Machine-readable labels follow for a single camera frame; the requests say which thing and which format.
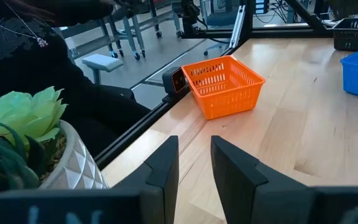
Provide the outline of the office chair on castors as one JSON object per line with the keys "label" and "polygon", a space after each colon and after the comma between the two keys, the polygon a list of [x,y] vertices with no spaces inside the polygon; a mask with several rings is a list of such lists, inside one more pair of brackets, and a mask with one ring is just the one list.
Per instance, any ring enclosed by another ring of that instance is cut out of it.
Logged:
{"label": "office chair on castors", "polygon": [[233,28],[241,0],[200,0],[203,21],[211,28]]}

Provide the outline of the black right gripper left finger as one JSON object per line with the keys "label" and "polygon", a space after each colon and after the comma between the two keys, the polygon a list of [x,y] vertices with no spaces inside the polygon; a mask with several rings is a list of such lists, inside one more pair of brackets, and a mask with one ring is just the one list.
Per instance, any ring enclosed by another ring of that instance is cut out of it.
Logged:
{"label": "black right gripper left finger", "polygon": [[170,136],[110,189],[0,193],[0,224],[173,224],[178,137]]}

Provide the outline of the orange plastic slotted basket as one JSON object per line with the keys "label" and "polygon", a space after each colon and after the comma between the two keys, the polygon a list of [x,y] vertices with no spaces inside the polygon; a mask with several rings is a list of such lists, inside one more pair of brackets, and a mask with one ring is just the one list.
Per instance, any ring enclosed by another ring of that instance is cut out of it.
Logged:
{"label": "orange plastic slotted basket", "polygon": [[181,67],[207,120],[255,108],[265,79],[231,55]]}

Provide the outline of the silver aluminium bar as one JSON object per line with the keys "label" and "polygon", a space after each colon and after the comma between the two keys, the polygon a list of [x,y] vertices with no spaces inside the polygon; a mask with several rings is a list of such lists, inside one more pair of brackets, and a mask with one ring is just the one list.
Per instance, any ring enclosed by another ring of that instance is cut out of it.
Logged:
{"label": "silver aluminium bar", "polygon": [[237,11],[236,21],[234,23],[234,27],[232,30],[231,39],[229,41],[230,49],[235,48],[239,43],[241,29],[245,18],[245,13],[246,13],[246,6],[245,5],[239,6]]}

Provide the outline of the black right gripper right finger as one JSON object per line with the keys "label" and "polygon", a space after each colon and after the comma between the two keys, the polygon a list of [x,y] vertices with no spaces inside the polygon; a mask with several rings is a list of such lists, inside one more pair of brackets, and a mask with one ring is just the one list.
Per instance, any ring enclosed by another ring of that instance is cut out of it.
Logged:
{"label": "black right gripper right finger", "polygon": [[220,136],[211,162],[228,224],[358,224],[358,186],[309,187]]}

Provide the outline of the black aluminium table frame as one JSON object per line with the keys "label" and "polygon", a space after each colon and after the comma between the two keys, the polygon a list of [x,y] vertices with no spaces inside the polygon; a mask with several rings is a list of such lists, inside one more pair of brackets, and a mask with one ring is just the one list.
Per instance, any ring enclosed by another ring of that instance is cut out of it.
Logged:
{"label": "black aluminium table frame", "polygon": [[[323,20],[319,17],[321,11],[328,0],[283,0],[291,8],[293,14],[298,14],[304,21],[304,24],[299,23],[287,24],[278,27],[259,27],[254,28],[253,13],[255,7],[254,0],[241,0],[241,5],[246,6],[246,13],[241,29],[241,35],[238,45],[230,49],[228,48],[223,55],[231,55],[244,42],[249,39],[258,38],[325,38],[332,37],[333,32],[331,25],[323,24]],[[221,29],[214,31],[205,31],[203,34],[187,33],[181,36],[185,39],[222,39],[226,37],[231,38],[232,29]],[[114,142],[112,142],[104,151],[96,156],[95,160],[100,168],[106,167],[118,155],[120,155],[128,146],[130,146],[139,136],[141,136],[147,129],[151,127],[159,118],[161,118],[169,109],[178,103],[183,97],[190,92],[190,86],[187,84],[185,89],[177,95],[165,96],[155,109],[149,112],[144,118],[136,122],[124,134],[120,135]]]}

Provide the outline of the black plastic slotted basket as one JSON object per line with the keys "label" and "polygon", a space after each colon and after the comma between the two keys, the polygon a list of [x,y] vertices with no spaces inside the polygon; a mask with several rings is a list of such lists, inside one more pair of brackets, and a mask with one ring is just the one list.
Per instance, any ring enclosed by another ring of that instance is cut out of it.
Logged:
{"label": "black plastic slotted basket", "polygon": [[334,48],[358,51],[358,17],[344,18],[333,27]]}

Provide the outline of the black device with lit panels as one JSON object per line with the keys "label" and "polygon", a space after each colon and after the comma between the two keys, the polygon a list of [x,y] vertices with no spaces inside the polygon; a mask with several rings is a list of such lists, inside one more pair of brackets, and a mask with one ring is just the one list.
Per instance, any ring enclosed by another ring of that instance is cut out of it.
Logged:
{"label": "black device with lit panels", "polygon": [[269,9],[269,0],[255,0],[254,14],[266,14]]}

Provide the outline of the white faceted plant pot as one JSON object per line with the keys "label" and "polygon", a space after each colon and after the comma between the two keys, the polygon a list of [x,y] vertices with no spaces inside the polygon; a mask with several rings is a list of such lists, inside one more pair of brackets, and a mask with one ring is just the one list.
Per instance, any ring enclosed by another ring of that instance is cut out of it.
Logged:
{"label": "white faceted plant pot", "polygon": [[63,120],[59,126],[66,137],[66,147],[39,189],[107,189],[107,182],[76,129]]}

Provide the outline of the grey metal rolling cart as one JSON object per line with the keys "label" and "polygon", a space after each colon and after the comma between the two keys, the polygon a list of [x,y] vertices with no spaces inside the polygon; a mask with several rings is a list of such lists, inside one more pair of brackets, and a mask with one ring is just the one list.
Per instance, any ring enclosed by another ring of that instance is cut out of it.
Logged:
{"label": "grey metal rolling cart", "polygon": [[119,19],[115,19],[113,16],[108,16],[104,19],[87,22],[86,24],[78,24],[71,27],[59,27],[56,28],[55,31],[64,39],[68,39],[97,27],[101,29],[101,37],[69,49],[69,56],[71,56],[72,59],[78,59],[103,47],[107,47],[110,55],[114,58],[123,56],[124,52],[122,51],[121,41],[126,40],[131,47],[134,58],[139,60],[141,57],[145,57],[145,45],[142,38],[142,31],[153,27],[156,37],[161,38],[162,32],[159,28],[159,24],[165,21],[173,21],[176,36],[179,37],[182,33],[179,17],[172,10],[157,14],[157,6],[165,7],[170,5],[172,0],[145,0],[145,2],[149,6],[151,18],[139,22],[136,16],[133,16],[130,19],[124,17],[121,19],[124,25],[123,30],[117,29],[115,25]]}

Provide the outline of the person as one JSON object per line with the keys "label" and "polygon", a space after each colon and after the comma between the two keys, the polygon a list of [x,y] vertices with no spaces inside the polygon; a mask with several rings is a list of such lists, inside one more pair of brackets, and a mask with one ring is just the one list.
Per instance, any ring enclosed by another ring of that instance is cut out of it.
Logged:
{"label": "person", "polygon": [[149,109],[131,90],[94,84],[68,56],[57,27],[101,19],[115,0],[0,0],[0,97],[34,95],[50,86],[62,90],[70,123],[96,156]]}

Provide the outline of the dark green artificial plant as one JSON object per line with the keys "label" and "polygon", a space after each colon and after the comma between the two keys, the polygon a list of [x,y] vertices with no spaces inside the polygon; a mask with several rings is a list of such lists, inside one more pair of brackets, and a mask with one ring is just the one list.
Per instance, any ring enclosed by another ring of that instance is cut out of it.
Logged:
{"label": "dark green artificial plant", "polygon": [[13,137],[0,134],[0,192],[7,190],[36,189],[41,185],[40,177],[46,173],[45,147],[30,136],[25,136],[29,148],[19,134],[0,123]]}

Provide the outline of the light green artificial succulent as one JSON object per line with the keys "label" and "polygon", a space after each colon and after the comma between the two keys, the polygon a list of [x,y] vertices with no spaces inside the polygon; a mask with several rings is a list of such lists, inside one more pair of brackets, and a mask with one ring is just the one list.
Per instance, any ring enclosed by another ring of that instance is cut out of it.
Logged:
{"label": "light green artificial succulent", "polygon": [[[50,86],[35,95],[12,91],[0,97],[0,123],[13,129],[29,145],[26,136],[38,142],[55,138],[60,132],[58,122],[67,105],[60,98],[62,90]],[[0,134],[11,143],[12,134],[0,126]]]}

